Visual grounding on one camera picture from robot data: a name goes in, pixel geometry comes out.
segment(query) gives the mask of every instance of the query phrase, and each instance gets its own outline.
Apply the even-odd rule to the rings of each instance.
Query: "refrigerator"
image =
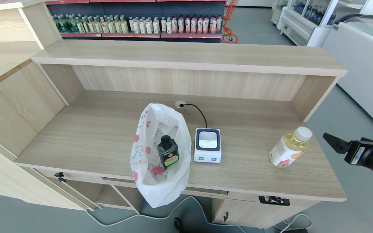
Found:
[[[373,118],[373,16],[337,20],[323,48],[348,70],[338,85]]]

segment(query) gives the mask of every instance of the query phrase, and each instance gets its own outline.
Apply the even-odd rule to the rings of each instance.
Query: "robotic arm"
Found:
[[[373,171],[373,140],[361,138],[347,142],[327,133],[323,134],[323,138],[336,153],[346,154],[348,164],[364,166]]]

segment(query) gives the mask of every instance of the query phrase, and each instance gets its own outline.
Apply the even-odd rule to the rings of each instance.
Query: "gray floor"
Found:
[[[246,44],[291,44],[285,36],[275,35],[278,30],[269,22],[270,9],[239,8],[235,12],[231,27],[239,35],[240,43]],[[238,18],[254,21],[247,24],[251,30],[240,31],[233,26]],[[326,154],[330,164],[344,188],[348,200],[342,203],[321,202],[306,211],[314,225],[310,233],[368,233],[373,232],[373,173],[366,169],[350,166],[343,161],[343,155],[336,154],[320,137],[324,132],[334,134],[345,140],[356,140],[360,137],[373,139],[373,120],[339,87],[336,86],[326,97],[308,121],[310,128]],[[183,199],[156,209],[144,204],[142,213],[163,217]],[[206,214],[210,214],[210,201],[199,198]],[[111,223],[133,215],[132,211],[104,208],[96,210],[94,215],[105,223]],[[206,233],[239,233],[236,227],[213,227],[205,224],[199,206],[188,200],[173,217],[180,217],[192,232]],[[296,221],[296,227],[308,225],[305,219]],[[256,228],[244,228],[247,233],[262,233]],[[151,220],[135,218],[113,227],[101,227],[83,211],[73,211],[42,205],[33,205],[18,199],[0,196],[0,233],[172,233],[172,218]]]

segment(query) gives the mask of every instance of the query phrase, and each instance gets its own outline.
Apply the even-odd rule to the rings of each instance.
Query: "white cable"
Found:
[[[301,230],[301,229],[309,229],[310,227],[313,226],[313,221],[311,220],[311,218],[309,218],[311,224],[308,226],[308,227],[303,227],[303,228],[291,228],[289,229],[290,225],[294,223],[294,221],[296,220],[297,217],[299,216],[305,216],[306,218],[309,218],[309,216],[305,215],[305,214],[298,214],[296,215],[293,220],[290,222],[288,219],[284,220],[283,222],[287,224],[287,226],[284,228],[284,229],[280,229],[279,227],[276,227],[274,225],[275,228],[279,229],[280,230],[280,233],[283,233],[285,232],[286,230]]]
[[[129,219],[131,219],[131,218],[137,217],[137,216],[141,216],[141,217],[145,217],[145,218],[158,219],[158,220],[160,220],[160,219],[167,219],[167,218],[169,218],[169,217],[173,214],[173,212],[175,211],[175,209],[177,209],[178,206],[180,206],[180,205],[181,205],[183,202],[185,202],[185,200],[187,200],[188,198],[192,198],[192,199],[194,199],[194,200],[198,203],[199,207],[201,208],[202,214],[204,215],[205,221],[206,221],[208,224],[210,224],[210,225],[214,225],[214,226],[219,226],[219,227],[238,227],[242,232],[246,233],[246,232],[245,232],[245,231],[244,231],[240,226],[237,226],[237,225],[221,225],[221,224],[213,224],[213,223],[208,222],[208,221],[207,221],[207,218],[205,217],[204,210],[203,210],[203,208],[202,208],[200,202],[198,202],[198,200],[195,199],[195,197],[193,197],[193,196],[187,196],[187,197],[186,197],[184,200],[182,200],[182,201],[181,201],[177,206],[175,206],[175,208],[171,211],[171,213],[170,213],[168,216],[166,216],[166,217],[162,217],[162,218],[159,218],[159,217],[152,217],[152,216],[143,215],[143,214],[135,214],[135,215],[133,215],[133,216],[130,216],[130,217],[128,217],[128,218],[125,218],[125,219],[123,219],[123,220],[120,220],[120,221],[118,221],[118,222],[116,222],[116,223],[112,223],[112,224],[104,224],[104,223],[100,222],[99,220],[97,220],[97,218],[95,218],[92,214],[90,214],[90,212],[89,212],[88,210],[86,210],[86,213],[87,213],[90,217],[92,217],[92,218],[93,218],[93,219],[94,219],[98,224],[100,224],[100,225],[102,225],[102,226],[104,226],[104,227],[111,227],[111,226],[114,226],[114,225],[116,225],[116,224],[119,224],[119,223],[122,223],[122,222],[124,222],[124,221],[127,221],[127,220],[129,220]]]

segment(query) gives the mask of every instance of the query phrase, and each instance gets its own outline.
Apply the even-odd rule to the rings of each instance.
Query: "counter top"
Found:
[[[163,41],[61,40],[35,63],[235,71],[341,77],[343,65],[320,47]]]
[[[221,163],[191,161],[189,187],[341,202],[346,195],[312,138],[309,149],[288,168],[271,164],[268,153],[288,132],[306,125],[292,102],[172,94],[84,90],[41,131],[16,159],[25,167],[134,180],[129,165],[139,116],[148,103],[197,104],[210,128],[221,130]],[[203,118],[179,109],[194,143]]]
[[[40,47],[35,41],[0,42],[0,77],[39,51]]]
[[[43,2],[44,0],[0,0],[0,10],[24,8]]]

